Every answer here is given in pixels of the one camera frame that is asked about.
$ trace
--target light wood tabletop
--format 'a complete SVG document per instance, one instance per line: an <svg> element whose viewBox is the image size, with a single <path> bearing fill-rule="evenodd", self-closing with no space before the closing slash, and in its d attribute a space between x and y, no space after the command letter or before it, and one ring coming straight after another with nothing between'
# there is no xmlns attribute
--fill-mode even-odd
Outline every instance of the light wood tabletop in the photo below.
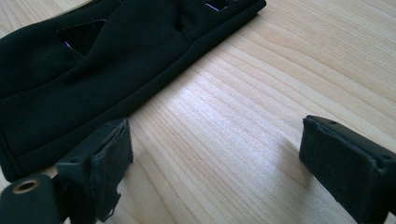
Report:
<svg viewBox="0 0 396 224"><path fill-rule="evenodd" d="M2 0L0 37L82 3ZM268 1L129 117L134 163L106 223L354 223L300 163L302 121L396 152L395 64L394 0Z"/></svg>

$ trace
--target wooden surface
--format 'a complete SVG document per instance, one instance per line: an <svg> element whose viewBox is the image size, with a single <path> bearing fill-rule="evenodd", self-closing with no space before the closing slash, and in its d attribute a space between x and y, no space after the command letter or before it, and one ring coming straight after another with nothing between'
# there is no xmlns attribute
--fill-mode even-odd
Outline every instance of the wooden surface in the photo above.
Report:
<svg viewBox="0 0 396 224"><path fill-rule="evenodd" d="M0 37L83 2L2 0ZM396 152L395 64L394 0L268 2L131 115L107 223L353 223L299 162L302 119Z"/></svg>

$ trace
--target folded black garment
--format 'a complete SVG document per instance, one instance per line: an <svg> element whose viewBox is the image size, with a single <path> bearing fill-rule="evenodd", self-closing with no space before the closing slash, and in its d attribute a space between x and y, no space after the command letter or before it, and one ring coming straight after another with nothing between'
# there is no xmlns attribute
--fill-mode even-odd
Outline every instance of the folded black garment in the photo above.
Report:
<svg viewBox="0 0 396 224"><path fill-rule="evenodd" d="M126 117L264 0L97 0L0 39L0 163L46 168Z"/></svg>

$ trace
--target black fabric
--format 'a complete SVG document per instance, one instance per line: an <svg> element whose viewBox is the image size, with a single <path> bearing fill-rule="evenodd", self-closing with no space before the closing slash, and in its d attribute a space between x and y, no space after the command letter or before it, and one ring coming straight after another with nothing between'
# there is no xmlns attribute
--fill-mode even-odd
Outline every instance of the black fabric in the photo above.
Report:
<svg viewBox="0 0 396 224"><path fill-rule="evenodd" d="M230 0L215 10L206 3L95 1L1 39L0 162L6 179L52 165L100 124L130 115L265 6L264 0ZM94 21L105 23L88 35L93 43L78 42L83 53L59 37Z"/></svg>

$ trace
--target wood grain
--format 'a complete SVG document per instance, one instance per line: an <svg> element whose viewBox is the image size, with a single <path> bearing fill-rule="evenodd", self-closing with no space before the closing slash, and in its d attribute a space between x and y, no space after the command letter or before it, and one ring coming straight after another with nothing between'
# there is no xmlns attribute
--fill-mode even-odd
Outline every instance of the wood grain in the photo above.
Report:
<svg viewBox="0 0 396 224"><path fill-rule="evenodd" d="M0 37L83 3L3 0ZM353 223L298 160L302 118L396 152L395 62L393 0L268 2L129 117L135 160L107 223Z"/></svg>

